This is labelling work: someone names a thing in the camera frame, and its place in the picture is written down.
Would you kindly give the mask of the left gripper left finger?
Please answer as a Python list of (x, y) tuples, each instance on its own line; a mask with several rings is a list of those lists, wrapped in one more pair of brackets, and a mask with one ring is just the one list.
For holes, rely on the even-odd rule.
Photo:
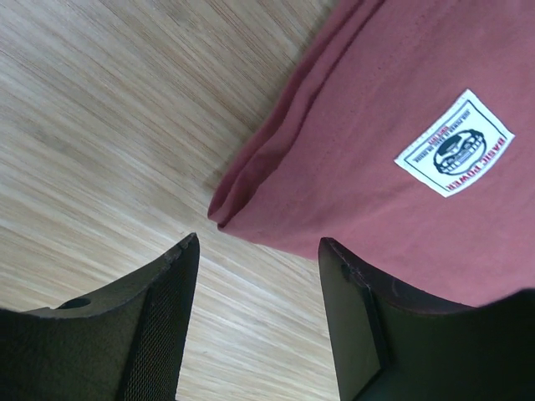
[(199, 260), (190, 234), (57, 308), (3, 309), (2, 399), (175, 399)]

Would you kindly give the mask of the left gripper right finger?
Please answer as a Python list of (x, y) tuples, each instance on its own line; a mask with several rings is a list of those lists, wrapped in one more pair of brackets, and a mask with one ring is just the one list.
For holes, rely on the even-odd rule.
[(331, 238), (319, 244), (318, 266), (342, 400), (533, 399), (533, 289), (469, 307)]

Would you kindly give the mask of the red tank top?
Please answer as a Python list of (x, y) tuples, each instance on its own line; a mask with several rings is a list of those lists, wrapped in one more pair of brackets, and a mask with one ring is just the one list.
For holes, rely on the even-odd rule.
[(208, 216), (468, 305), (532, 287), (533, 2), (340, 2)]

